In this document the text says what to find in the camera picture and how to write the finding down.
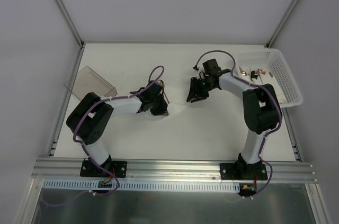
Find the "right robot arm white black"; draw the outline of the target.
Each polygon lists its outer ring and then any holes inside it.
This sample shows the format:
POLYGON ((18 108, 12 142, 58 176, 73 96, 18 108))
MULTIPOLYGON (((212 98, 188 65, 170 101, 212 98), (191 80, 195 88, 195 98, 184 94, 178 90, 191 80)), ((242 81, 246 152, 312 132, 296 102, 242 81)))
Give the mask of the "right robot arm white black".
POLYGON ((237 173, 243 179, 249 179, 256 173, 254 164, 261 162, 262 151, 267 137, 278 131, 282 123, 282 113, 276 99, 274 88, 270 84, 254 85, 230 72, 224 74, 206 74, 202 78, 190 79, 187 102, 198 102, 209 97, 209 92, 219 89, 238 97, 243 103, 244 121, 248 128, 245 146, 239 154, 237 173))

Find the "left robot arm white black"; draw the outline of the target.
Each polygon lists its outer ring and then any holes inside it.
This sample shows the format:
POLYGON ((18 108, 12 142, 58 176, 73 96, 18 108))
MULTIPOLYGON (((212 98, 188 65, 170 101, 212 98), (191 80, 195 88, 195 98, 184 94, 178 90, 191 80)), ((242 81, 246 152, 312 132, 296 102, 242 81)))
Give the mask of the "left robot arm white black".
POLYGON ((150 111, 153 116, 167 116, 168 104, 163 91, 144 90, 127 96, 99 97, 86 94, 66 120, 73 141, 80 144, 88 158, 94 161, 92 170, 98 176, 108 175, 111 156, 101 137, 112 115, 138 114, 150 111))

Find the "white paper napkin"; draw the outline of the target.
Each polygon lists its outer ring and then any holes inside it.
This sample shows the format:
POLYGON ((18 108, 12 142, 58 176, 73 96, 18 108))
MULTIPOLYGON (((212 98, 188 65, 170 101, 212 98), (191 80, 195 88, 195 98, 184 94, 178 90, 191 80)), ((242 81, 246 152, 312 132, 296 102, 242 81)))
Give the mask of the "white paper napkin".
POLYGON ((188 107, 186 102, 187 92, 178 87, 165 86, 165 94, 169 100, 167 111, 168 115, 156 116, 156 120, 171 119, 181 113, 184 109, 188 107))

